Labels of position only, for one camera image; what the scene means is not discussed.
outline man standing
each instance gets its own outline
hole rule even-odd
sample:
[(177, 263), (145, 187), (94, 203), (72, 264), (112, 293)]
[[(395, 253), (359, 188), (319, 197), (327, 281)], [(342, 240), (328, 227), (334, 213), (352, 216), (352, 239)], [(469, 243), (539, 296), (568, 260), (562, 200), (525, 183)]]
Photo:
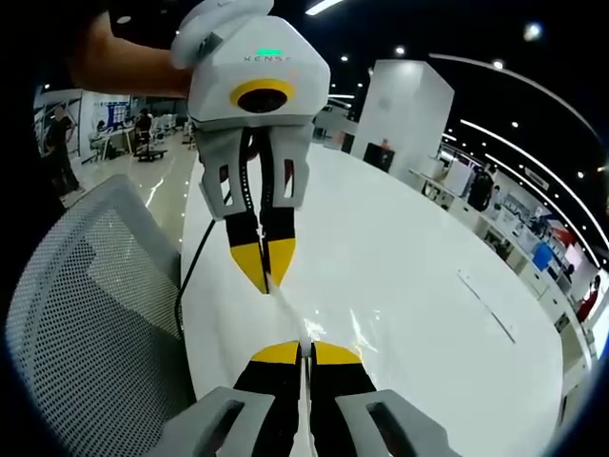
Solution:
[(484, 170), (476, 175), (472, 188), (469, 191), (467, 203), (475, 210), (483, 212), (488, 208), (488, 203), (493, 191), (493, 177), (490, 172), (491, 166), (486, 164)]
[(78, 190), (80, 184), (72, 171), (68, 156), (68, 143), (74, 133), (74, 124), (66, 116), (64, 107), (57, 105), (54, 111), (54, 119), (47, 133), (47, 148), (52, 154), (57, 168), (64, 175), (68, 192)]

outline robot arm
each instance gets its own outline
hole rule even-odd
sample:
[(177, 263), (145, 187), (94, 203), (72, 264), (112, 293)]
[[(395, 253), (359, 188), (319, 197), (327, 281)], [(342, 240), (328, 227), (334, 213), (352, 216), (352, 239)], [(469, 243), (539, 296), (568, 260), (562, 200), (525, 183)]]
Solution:
[[(312, 120), (325, 106), (327, 63), (287, 22), (266, 16), (272, 0), (206, 0), (183, 21), (174, 65), (193, 67), (188, 113), (205, 166), (202, 192), (226, 220), (231, 255), (261, 293), (279, 286), (296, 246), (294, 209), (305, 196)], [(260, 154), (263, 195), (258, 236), (247, 156)], [(222, 194), (228, 175), (232, 203)], [(288, 181), (293, 190), (285, 197)]]

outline white counter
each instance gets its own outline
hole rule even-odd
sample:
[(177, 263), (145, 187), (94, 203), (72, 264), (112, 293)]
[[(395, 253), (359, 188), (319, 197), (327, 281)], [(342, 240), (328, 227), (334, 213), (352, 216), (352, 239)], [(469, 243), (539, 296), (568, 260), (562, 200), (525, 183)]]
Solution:
[[(309, 335), (359, 354), (377, 389), (396, 390), (442, 424), (463, 457), (539, 455), (557, 422), (562, 353), (522, 282), (400, 181), (317, 145), (308, 163), (282, 290)], [(211, 220), (202, 172), (197, 164), (190, 180), (183, 274)], [(259, 176), (250, 172), (254, 195)], [(299, 337), (233, 262), (224, 223), (209, 237), (183, 307), (199, 398), (232, 386), (256, 351)], [(292, 455), (310, 450), (298, 444)]]

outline white display wall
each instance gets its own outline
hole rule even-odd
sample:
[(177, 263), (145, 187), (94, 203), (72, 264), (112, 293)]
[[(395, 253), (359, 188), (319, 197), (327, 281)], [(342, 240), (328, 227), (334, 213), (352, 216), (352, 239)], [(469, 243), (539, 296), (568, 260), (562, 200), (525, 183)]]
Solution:
[(531, 211), (531, 214), (534, 214), (537, 208), (542, 208), (542, 215), (550, 214), (550, 210), (543, 205), (541, 200), (501, 171), (495, 174), (495, 184), (501, 188), (503, 196), (511, 194), (525, 205)]
[(436, 156), (454, 94), (426, 62), (378, 61), (351, 154), (363, 159), (369, 143), (387, 140), (395, 151), (389, 174), (408, 183), (410, 169)]

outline human arm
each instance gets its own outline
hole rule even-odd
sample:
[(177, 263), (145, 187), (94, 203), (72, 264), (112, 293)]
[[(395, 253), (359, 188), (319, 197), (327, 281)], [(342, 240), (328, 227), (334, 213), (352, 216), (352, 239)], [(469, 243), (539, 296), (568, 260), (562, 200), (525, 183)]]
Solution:
[(45, 138), (45, 150), (47, 152), (53, 152), (55, 150), (55, 146), (51, 146), (46, 138)]
[(186, 97), (190, 86), (191, 71), (175, 69), (168, 50), (115, 37), (107, 12), (93, 19), (68, 62), (74, 83), (88, 90)]
[(74, 124), (71, 120), (69, 120), (69, 127), (67, 128), (68, 134), (66, 135), (66, 144), (69, 143), (69, 140), (72, 139), (72, 135), (74, 134), (75, 128), (76, 128), (76, 124)]

